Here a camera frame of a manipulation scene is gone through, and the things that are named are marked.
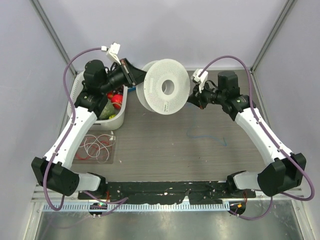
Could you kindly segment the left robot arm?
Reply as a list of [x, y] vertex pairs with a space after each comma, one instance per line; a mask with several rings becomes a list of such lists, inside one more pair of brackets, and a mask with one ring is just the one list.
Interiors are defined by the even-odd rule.
[[103, 62], [96, 59], [86, 63], [82, 90], [72, 102], [72, 114], [67, 125], [50, 150], [31, 162], [35, 178], [44, 189], [63, 196], [89, 191], [97, 200], [106, 195], [104, 177], [94, 173], [75, 173], [71, 166], [80, 143], [108, 103], [107, 93], [123, 86], [137, 86], [143, 83], [147, 74], [125, 58], [113, 63], [112, 67], [107, 70]]

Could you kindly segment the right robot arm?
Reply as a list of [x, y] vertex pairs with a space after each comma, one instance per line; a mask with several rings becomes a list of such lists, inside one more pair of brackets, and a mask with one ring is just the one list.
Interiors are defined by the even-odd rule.
[[208, 104], [220, 105], [249, 136], [266, 167], [261, 172], [239, 171], [227, 176], [226, 193], [233, 198], [244, 190], [262, 191], [268, 197], [299, 187], [301, 170], [306, 167], [302, 153], [293, 153], [271, 131], [259, 109], [248, 95], [241, 94], [234, 71], [218, 73], [218, 84], [208, 79], [208, 72], [198, 68], [191, 77], [195, 86], [188, 102], [204, 109]]

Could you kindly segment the white cable spool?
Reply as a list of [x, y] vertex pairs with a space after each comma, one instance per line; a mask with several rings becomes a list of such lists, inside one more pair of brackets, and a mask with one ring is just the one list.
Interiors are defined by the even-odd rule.
[[142, 106], [161, 115], [172, 115], [183, 108], [190, 93], [187, 70], [173, 59], [154, 60], [143, 68], [144, 82], [136, 87]]

